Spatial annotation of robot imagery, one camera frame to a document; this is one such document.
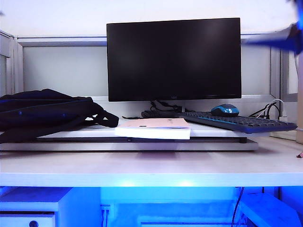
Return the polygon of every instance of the cabinet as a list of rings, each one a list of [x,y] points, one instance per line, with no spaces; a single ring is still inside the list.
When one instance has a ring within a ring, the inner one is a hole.
[[[99,188],[16,187],[0,197],[1,227],[97,227]]]

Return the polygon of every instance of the black monitor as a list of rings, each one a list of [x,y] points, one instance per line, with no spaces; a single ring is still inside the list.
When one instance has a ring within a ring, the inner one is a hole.
[[[109,101],[241,97],[240,19],[107,24]]]

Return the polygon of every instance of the desk surface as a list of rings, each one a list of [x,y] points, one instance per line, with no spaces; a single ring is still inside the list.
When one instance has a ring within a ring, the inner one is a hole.
[[[303,145],[254,138],[257,151],[2,152],[2,186],[303,185]]]

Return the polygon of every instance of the monitor stand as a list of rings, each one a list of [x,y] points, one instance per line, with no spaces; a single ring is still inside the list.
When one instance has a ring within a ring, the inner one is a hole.
[[[190,126],[190,140],[117,137],[114,128],[93,125],[43,136],[37,141],[0,144],[0,149],[2,151],[246,151],[258,149],[258,143],[249,138],[269,136],[267,132],[246,134],[198,124],[190,124]]]

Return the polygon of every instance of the drawer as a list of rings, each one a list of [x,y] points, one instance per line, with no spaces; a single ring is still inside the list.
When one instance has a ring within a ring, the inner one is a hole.
[[[0,214],[0,227],[55,227],[54,214]]]

